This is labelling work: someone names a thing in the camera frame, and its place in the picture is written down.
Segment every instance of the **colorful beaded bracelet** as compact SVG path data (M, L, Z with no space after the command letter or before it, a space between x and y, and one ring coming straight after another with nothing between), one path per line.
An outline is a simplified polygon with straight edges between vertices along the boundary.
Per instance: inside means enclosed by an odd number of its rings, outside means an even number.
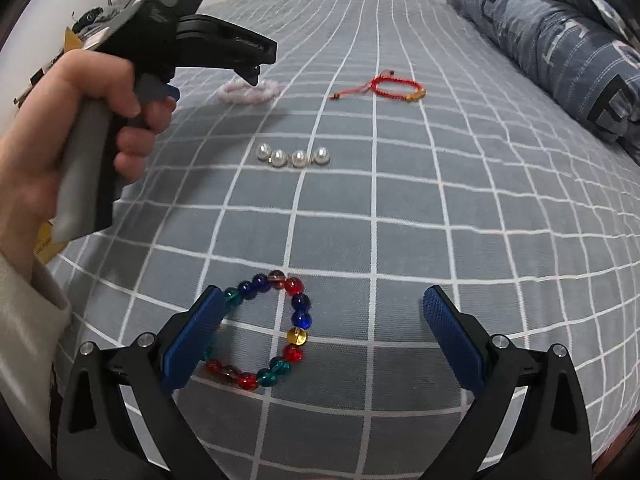
M291 370L291 363L302 361L302 348L306 341L306 329L311 326L311 300L303 293L305 286L295 277L286 277L281 270L272 270L269 275L256 274L251 281L244 280L238 286L225 289L225 305L227 313L237 308L244 300L252 300L258 292L267 292L270 288L284 290L291 296L293 327L287 332L287 344L282 349L282 355L269 361L269 368L261 368L255 374L241 372L233 365L223 365L219 359L212 357L213 348L207 347L203 360L206 369L214 376L224 379L243 390L255 390L258 386L273 386L278 382L278 376Z

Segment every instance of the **yellow bead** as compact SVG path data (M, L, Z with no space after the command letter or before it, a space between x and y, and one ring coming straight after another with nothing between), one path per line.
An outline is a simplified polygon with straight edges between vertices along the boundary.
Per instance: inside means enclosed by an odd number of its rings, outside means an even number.
M298 328L297 326L292 326L287 332L287 341L289 341L292 345L303 345L306 341L305 330L302 328Z

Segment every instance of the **human hand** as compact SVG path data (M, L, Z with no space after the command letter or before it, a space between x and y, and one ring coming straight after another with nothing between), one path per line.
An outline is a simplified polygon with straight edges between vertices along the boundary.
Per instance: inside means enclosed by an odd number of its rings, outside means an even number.
M60 159L84 97L103 98L126 118L140 113L133 65L118 57L72 50L33 88L0 139L0 251L27 280L40 225L56 213ZM149 129L125 126L117 135L115 169L130 182L142 176L156 134L171 122L175 100L142 110Z

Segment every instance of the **bed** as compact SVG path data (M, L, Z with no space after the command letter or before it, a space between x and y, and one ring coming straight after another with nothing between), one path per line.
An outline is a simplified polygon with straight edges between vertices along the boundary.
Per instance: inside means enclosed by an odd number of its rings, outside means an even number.
M74 308L56 367L78 345L129 344L209 283L300 276L305 358L271 390L199 367L177 396L232 480L417 478L472 402L420 314L443 287L488 332L560 342L577 368L594 458L638 410L640 169L572 120L449 6L431 0L231 0L203 12L278 41L271 104L218 101L231 74L179 70L182 97L116 222L49 265ZM417 103L329 100L385 68ZM326 167L270 168L258 144L325 146ZM264 366L289 327L284 297L240 306L216 354ZM149 457L135 398L130 416ZM485 463L500 459L517 391Z

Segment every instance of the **beige sleeve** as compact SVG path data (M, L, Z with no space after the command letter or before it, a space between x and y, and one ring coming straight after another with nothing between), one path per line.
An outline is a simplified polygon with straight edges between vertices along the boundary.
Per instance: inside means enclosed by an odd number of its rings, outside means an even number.
M0 392L25 436L50 463L49 387L70 306L36 261L31 283L0 254Z

